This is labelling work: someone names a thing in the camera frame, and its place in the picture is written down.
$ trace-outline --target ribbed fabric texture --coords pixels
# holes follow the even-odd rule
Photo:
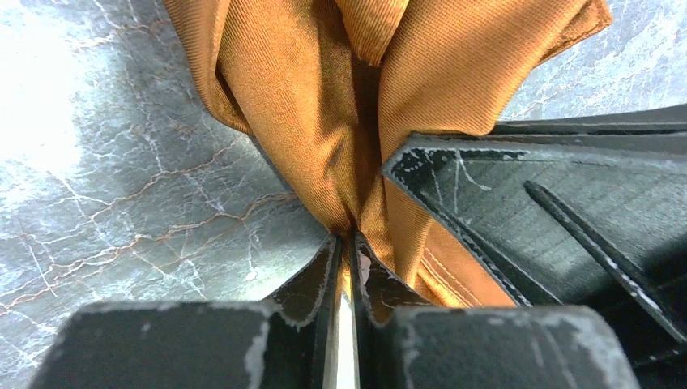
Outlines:
[[[610,23],[603,0],[164,2],[203,103],[329,230],[357,226],[432,301],[512,305],[380,168],[412,131],[488,133],[534,66]]]

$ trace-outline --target gray marble surface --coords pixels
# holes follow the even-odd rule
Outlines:
[[[503,118],[687,101],[687,4],[611,0]],[[160,0],[0,2],[0,387],[101,300],[267,295],[319,247],[251,140],[202,108]]]

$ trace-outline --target brown cloth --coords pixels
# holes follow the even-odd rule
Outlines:
[[[329,230],[357,226],[435,302],[513,304],[380,167],[412,131],[488,133],[533,67],[610,23],[603,0],[164,3],[207,109]]]

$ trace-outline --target marble countertop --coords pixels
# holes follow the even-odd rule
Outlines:
[[[611,0],[608,30],[535,69],[503,119],[687,102],[687,4]],[[102,300],[248,300],[326,231],[211,118],[160,0],[0,2],[0,387]]]

